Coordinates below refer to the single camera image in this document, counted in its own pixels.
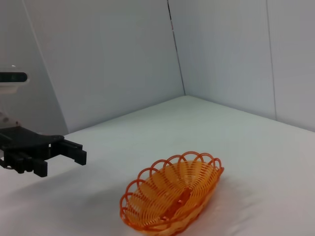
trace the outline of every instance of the camera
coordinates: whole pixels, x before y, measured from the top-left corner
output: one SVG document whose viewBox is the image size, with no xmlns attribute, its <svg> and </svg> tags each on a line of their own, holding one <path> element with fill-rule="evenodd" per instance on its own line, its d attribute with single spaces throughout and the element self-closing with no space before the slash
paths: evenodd
<svg viewBox="0 0 315 236">
<path fill-rule="evenodd" d="M 28 75 L 24 72 L 0 72 L 0 83 L 25 83 Z"/>
<path fill-rule="evenodd" d="M 0 94 L 15 93 L 19 86 L 28 81 L 28 74 L 15 66 L 0 67 Z"/>
</svg>

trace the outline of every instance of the white wall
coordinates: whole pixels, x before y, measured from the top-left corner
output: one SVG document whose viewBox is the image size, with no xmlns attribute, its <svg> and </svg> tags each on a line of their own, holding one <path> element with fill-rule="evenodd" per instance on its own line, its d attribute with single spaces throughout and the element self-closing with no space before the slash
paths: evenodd
<svg viewBox="0 0 315 236">
<path fill-rule="evenodd" d="M 6 112 L 35 132 L 68 133 L 21 0 L 0 0 L 0 66 L 27 70 L 31 82 L 17 94 L 2 95 Z"/>
<path fill-rule="evenodd" d="M 275 119 L 266 0 L 169 0 L 187 94 Z"/>
<path fill-rule="evenodd" d="M 184 94 L 166 0 L 25 0 L 69 130 Z"/>
<path fill-rule="evenodd" d="M 315 1 L 268 6 L 278 120 L 315 131 Z"/>
</svg>

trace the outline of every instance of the oval basket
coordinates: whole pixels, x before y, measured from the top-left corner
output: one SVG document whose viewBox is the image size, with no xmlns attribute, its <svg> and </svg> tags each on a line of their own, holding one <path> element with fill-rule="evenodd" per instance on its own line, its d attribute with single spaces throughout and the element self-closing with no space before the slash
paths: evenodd
<svg viewBox="0 0 315 236">
<path fill-rule="evenodd" d="M 185 158 L 192 154 L 194 159 Z M 155 168 L 159 163 L 163 163 L 160 170 Z M 174 236 L 197 219 L 223 171 L 221 161 L 208 153 L 189 151 L 156 161 L 126 188 L 120 217 L 143 234 Z M 130 192 L 132 187 L 136 187 L 134 192 Z"/>
</svg>

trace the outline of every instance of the panel seam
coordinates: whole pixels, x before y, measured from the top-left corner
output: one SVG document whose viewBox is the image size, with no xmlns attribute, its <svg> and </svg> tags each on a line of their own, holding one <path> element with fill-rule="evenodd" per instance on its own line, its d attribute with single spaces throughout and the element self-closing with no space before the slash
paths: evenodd
<svg viewBox="0 0 315 236">
<path fill-rule="evenodd" d="M 273 63 L 273 56 L 272 56 L 272 45 L 271 45 L 271 33 L 270 33 L 270 20 L 269 20 L 268 0 L 266 0 L 266 12 L 267 12 L 267 25 L 268 25 L 268 36 L 269 36 L 269 50 L 270 50 L 271 74 L 272 74 L 272 84 L 273 84 L 273 94 L 274 94 L 275 117 L 276 117 L 276 120 L 278 120 L 277 105 L 276 105 L 275 74 L 274 74 L 274 63 Z"/>
<path fill-rule="evenodd" d="M 184 80 L 183 80 L 183 74 L 182 74 L 181 63 L 180 63 L 179 56 L 178 56 L 178 50 L 177 50 L 177 44 L 176 44 L 174 26 L 173 26 L 173 21 L 172 21 L 172 15 L 171 15 L 171 10 L 170 10 L 170 7 L 169 7 L 169 2 L 168 2 L 168 0 L 167 0 L 167 7 L 168 7 L 169 19 L 170 19 L 171 26 L 172 26 L 172 33 L 173 33 L 173 39 L 174 39 L 174 44 L 175 44 L 175 49 L 176 49 L 176 56 L 177 56 L 177 62 L 178 62 L 178 66 L 179 66 L 179 72 L 180 72 L 180 74 L 181 74 L 181 79 L 182 79 L 182 85 L 183 85 L 184 95 L 186 95 L 186 90 L 185 90 L 185 84 L 184 84 Z"/>
</svg>

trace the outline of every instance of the woven plastic basket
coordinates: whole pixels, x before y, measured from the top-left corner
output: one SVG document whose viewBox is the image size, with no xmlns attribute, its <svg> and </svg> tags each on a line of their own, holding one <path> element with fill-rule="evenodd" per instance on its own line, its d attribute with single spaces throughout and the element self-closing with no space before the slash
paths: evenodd
<svg viewBox="0 0 315 236">
<path fill-rule="evenodd" d="M 192 154 L 195 158 L 186 160 L 185 156 Z M 163 163 L 160 170 L 155 168 L 159 163 Z M 221 161 L 208 153 L 189 151 L 159 160 L 128 185 L 120 200 L 120 217 L 151 236 L 183 232 L 208 203 L 223 171 Z M 146 172 L 149 177 L 141 179 Z M 137 189 L 129 192 L 134 185 Z"/>
</svg>

